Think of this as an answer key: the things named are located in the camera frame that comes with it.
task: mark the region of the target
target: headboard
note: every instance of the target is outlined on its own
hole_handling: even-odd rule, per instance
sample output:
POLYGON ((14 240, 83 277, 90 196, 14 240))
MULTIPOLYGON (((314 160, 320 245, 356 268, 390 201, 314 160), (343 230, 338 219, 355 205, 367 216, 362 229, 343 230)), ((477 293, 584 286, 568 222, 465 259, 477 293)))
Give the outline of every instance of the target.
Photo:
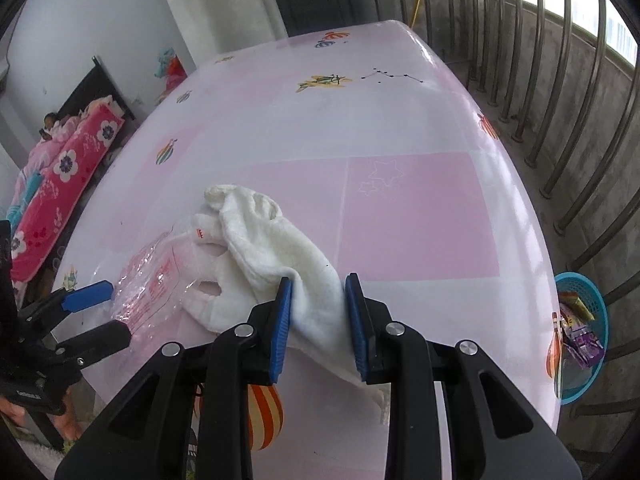
POLYGON ((76 89, 71 92, 69 98, 58 111, 58 116, 62 118, 66 115, 77 115, 78 112, 84 110, 91 101, 110 95, 124 111, 124 117, 135 120, 135 115, 127 106, 127 103, 111 82, 111 79, 109 79, 98 58, 93 56, 92 60, 94 67, 89 70, 89 73, 84 76, 84 79, 82 79, 76 89))

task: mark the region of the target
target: pink blanket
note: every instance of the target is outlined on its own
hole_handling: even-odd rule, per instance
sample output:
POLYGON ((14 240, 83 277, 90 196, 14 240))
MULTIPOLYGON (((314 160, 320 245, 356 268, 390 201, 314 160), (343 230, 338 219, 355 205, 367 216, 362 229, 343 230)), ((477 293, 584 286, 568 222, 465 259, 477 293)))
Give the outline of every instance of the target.
POLYGON ((100 104, 44 171, 40 189, 11 243, 14 282, 27 282, 38 272, 123 123, 108 106, 100 104))
POLYGON ((18 180, 15 182, 14 199, 11 200, 11 205, 18 205, 20 203, 20 197, 24 193, 27 181, 31 175, 41 172, 48 168, 55 160, 56 157, 65 147, 65 144, 74 134, 80 119, 78 117, 69 117, 66 123, 62 126, 56 126, 52 128, 51 140, 41 140, 36 144, 29 153, 29 160, 24 168, 20 170, 18 174, 18 180))

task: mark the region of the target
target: silver screw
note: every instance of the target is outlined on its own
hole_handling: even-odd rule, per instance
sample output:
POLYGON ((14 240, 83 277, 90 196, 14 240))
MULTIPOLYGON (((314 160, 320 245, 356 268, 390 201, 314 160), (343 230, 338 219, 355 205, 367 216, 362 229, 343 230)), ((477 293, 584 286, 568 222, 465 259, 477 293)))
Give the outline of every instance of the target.
POLYGON ((476 355, 478 353, 478 345, 473 341, 463 341, 460 343, 460 351, 466 355, 476 355))
POLYGON ((254 327, 248 324, 238 325, 234 330, 234 334, 236 334, 238 337, 249 337, 253 333, 254 333, 254 327))
POLYGON ((162 355, 165 357, 174 357, 180 353, 180 345, 178 343, 167 343, 162 347, 162 355))
POLYGON ((404 325, 393 321, 385 327, 385 330, 389 335, 402 335, 404 333, 404 325))

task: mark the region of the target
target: table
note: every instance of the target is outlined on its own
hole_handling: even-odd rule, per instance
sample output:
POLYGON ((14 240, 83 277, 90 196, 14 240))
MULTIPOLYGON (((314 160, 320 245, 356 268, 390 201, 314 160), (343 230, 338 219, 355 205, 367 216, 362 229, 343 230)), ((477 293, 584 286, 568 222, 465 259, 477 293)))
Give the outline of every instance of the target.
MULTIPOLYGON (((115 282, 141 247, 203 207, 212 184, 271 196, 342 277, 357 272, 366 296, 425 338, 478 342, 556 427, 545 361, 558 300, 535 212, 476 103, 403 24, 307 34, 200 67, 101 181, 55 286, 72 267, 78 286, 115 282)), ((68 317, 56 338, 108 310, 68 317)), ((84 376, 108 401, 162 343, 211 339, 181 312, 137 362, 112 356, 84 376)), ((295 351, 278 390, 286 420, 254 453, 256 478, 382 477, 387 428, 369 397, 295 351)))

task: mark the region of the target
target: blue plastic basket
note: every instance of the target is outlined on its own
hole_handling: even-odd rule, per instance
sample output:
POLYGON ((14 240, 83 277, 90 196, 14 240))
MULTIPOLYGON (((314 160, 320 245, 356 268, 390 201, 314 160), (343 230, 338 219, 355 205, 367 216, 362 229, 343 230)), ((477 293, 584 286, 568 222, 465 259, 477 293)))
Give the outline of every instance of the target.
MULTIPOLYGON (((589 309, 595 318, 589 325, 593 329, 595 335, 598 336, 600 342, 604 346, 605 350, 609 344, 609 319, 607 317, 607 308, 604 305, 604 300, 598 288, 593 285, 593 282, 577 272, 563 272, 556 276, 556 289, 558 292, 577 292, 578 296, 589 309)), ((562 405, 569 404, 580 398, 580 396, 586 392, 593 384, 593 381, 600 373, 603 360, 597 365, 591 368, 591 377, 582 384, 574 388, 562 389, 562 399, 560 403, 562 405)))

